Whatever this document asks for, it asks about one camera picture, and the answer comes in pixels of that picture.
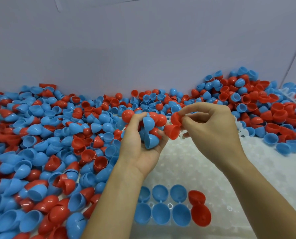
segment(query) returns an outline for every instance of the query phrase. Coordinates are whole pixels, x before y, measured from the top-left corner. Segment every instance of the person's left hand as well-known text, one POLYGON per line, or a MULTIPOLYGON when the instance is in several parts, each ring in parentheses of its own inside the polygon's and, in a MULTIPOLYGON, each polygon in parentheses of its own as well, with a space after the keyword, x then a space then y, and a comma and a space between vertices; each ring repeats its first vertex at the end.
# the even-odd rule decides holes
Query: person's left hand
POLYGON ((160 153, 169 139, 163 131, 158 130, 158 134, 162 136, 159 144, 149 150, 145 148, 145 145, 141 143, 138 126, 146 115, 147 113, 143 112, 132 116, 122 140, 118 159, 118 163, 137 168, 144 178, 156 166, 160 153))

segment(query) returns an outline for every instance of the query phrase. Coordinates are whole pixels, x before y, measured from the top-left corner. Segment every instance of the paper sheet on wall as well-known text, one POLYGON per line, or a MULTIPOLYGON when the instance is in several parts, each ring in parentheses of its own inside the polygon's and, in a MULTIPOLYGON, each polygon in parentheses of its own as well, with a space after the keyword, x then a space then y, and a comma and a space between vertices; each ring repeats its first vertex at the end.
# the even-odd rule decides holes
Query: paper sheet on wall
POLYGON ((99 7, 129 1, 136 0, 55 0, 55 3, 58 11, 63 12, 70 9, 99 7))

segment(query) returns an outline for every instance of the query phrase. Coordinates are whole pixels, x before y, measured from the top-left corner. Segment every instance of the person's right hand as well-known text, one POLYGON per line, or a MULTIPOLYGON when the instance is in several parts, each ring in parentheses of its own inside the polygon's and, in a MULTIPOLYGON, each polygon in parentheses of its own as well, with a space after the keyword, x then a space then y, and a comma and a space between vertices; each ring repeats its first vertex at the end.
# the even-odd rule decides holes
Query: person's right hand
POLYGON ((187 130, 183 136, 191 137, 199 151, 218 169, 247 160, 234 116, 227 106, 197 102, 185 106, 178 114, 187 130))

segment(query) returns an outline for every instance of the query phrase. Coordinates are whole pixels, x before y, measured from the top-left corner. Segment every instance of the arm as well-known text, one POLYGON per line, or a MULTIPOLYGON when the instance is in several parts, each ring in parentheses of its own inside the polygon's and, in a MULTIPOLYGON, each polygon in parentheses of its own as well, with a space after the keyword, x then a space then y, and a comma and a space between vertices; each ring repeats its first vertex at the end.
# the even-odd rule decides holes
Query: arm
POLYGON ((296 239, 296 211, 247 159, 230 109, 202 102, 182 108, 179 115, 184 136, 231 183, 257 238, 296 239))
POLYGON ((135 114, 126 129, 120 155, 98 204, 89 219, 81 239, 128 239, 134 213, 144 179, 158 162, 168 137, 162 137, 159 145, 146 150, 138 133, 139 122, 146 112, 135 114))

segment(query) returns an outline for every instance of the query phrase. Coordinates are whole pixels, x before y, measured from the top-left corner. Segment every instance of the forearm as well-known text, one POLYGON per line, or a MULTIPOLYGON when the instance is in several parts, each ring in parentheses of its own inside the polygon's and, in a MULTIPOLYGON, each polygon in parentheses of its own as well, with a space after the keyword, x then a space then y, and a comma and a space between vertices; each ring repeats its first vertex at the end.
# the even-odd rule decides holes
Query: forearm
POLYGON ((143 176, 117 163, 81 239, 128 239, 143 176))
POLYGON ((296 238, 296 211, 246 158, 223 173, 257 238, 296 238))

